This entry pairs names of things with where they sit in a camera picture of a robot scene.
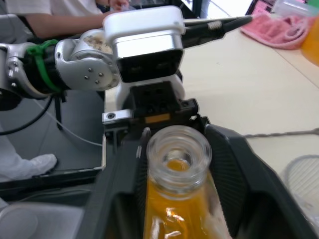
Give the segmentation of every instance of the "green cable tie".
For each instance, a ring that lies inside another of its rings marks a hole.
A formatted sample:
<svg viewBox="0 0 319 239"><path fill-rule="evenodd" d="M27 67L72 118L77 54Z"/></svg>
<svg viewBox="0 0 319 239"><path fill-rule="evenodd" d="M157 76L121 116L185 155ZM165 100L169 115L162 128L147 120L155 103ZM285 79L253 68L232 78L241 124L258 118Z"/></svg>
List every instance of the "green cable tie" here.
<svg viewBox="0 0 319 239"><path fill-rule="evenodd" d="M27 48L27 53L30 56L33 56L36 62L36 66L38 68L38 71L40 73L41 78L45 82L45 84L53 91L55 92L61 92L61 90L53 84L53 82L50 80L50 77L46 71L45 64L43 61L43 52L44 50L49 47L50 45L58 43L57 40L49 40L45 41L41 45L34 45L29 48Z"/></svg>

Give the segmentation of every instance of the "glass bottle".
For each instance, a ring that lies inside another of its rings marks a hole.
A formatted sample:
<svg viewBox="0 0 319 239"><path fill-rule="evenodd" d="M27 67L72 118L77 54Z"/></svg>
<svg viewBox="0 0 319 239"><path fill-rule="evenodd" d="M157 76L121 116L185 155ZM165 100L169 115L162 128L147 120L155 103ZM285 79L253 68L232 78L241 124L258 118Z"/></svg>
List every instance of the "glass bottle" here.
<svg viewBox="0 0 319 239"><path fill-rule="evenodd" d="M219 200L208 171L207 139L187 126L166 127L150 139L147 156L144 239L228 238L215 214Z"/></svg>
<svg viewBox="0 0 319 239"><path fill-rule="evenodd" d="M303 55L319 66L319 16L316 18L301 48Z"/></svg>

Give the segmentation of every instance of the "bottle mouth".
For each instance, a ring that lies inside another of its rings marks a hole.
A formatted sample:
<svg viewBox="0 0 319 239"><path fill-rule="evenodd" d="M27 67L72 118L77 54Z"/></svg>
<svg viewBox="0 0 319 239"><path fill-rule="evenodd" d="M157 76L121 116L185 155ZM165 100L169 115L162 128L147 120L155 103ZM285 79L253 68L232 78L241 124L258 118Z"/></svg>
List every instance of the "bottle mouth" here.
<svg viewBox="0 0 319 239"><path fill-rule="evenodd" d="M197 130L174 125L150 139L147 156L150 179L166 191L185 194L206 180L212 150Z"/></svg>

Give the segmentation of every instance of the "pink towel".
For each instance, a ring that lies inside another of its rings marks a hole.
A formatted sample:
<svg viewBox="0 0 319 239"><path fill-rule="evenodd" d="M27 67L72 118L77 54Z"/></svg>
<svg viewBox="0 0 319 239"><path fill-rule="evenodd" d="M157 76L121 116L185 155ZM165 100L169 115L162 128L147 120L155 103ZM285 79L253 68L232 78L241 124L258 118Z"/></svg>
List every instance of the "pink towel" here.
<svg viewBox="0 0 319 239"><path fill-rule="evenodd" d="M271 18L262 14L255 15L241 31L267 46L293 50L301 46L314 22L315 17Z"/></svg>

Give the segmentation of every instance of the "orange liquid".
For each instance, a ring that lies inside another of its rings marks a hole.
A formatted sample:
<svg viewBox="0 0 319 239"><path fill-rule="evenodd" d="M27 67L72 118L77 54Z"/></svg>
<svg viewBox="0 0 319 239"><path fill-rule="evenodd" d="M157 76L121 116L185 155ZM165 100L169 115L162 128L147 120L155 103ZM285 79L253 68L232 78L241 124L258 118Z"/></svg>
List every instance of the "orange liquid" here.
<svg viewBox="0 0 319 239"><path fill-rule="evenodd" d="M186 163L171 161L175 171L188 169ZM205 185L188 195L187 199L166 198L148 180L148 200L144 239L217 239L211 223Z"/></svg>
<svg viewBox="0 0 319 239"><path fill-rule="evenodd" d="M319 66L319 17L302 45L302 52L309 61Z"/></svg>

